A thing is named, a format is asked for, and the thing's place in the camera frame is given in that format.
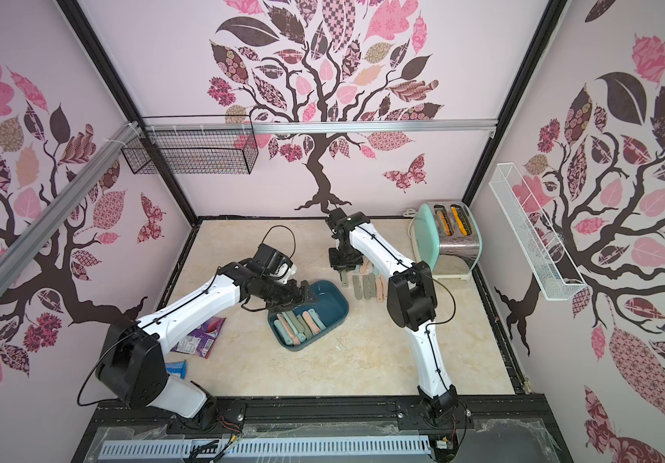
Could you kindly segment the green fruit knife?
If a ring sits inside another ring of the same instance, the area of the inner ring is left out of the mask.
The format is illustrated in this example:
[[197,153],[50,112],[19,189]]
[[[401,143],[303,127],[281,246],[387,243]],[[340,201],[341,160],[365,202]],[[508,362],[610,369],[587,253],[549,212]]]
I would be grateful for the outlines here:
[[375,299],[377,297],[376,277],[373,274],[366,274],[362,278],[363,291],[365,299]]
[[354,275],[353,276],[353,288],[354,288],[354,295],[355,299],[357,300],[362,300],[363,299],[363,287],[362,287],[362,281],[359,275]]

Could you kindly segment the teal plastic storage box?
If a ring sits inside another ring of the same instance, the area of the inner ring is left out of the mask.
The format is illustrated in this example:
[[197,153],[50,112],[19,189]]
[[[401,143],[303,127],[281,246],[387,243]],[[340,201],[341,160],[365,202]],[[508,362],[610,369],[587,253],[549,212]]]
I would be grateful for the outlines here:
[[349,302],[335,283],[320,280],[311,284],[310,290],[309,302],[268,316],[276,341],[289,351],[300,351],[326,336],[349,314]]

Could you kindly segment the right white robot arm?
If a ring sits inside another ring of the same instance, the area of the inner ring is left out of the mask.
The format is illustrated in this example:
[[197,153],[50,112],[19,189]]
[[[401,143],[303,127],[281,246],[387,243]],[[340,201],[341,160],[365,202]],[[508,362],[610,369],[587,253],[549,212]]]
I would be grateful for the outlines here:
[[328,250],[330,266],[351,271],[369,260],[387,284],[386,308],[396,326],[408,331],[418,374],[418,393],[433,420],[459,405],[458,393],[445,368],[436,327],[436,281],[426,262],[415,262],[399,252],[363,213],[346,214],[336,208],[326,223],[336,246]]

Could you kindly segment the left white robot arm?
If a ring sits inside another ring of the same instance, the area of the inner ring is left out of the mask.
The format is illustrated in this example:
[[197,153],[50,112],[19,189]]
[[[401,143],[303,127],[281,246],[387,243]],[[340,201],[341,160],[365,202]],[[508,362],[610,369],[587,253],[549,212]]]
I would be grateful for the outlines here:
[[169,373],[166,355],[204,322],[252,297],[265,302],[271,313],[314,300],[306,281],[283,280],[231,262],[176,303],[138,320],[114,322],[95,377],[131,409],[155,407],[185,419],[196,418],[208,408],[210,395]]

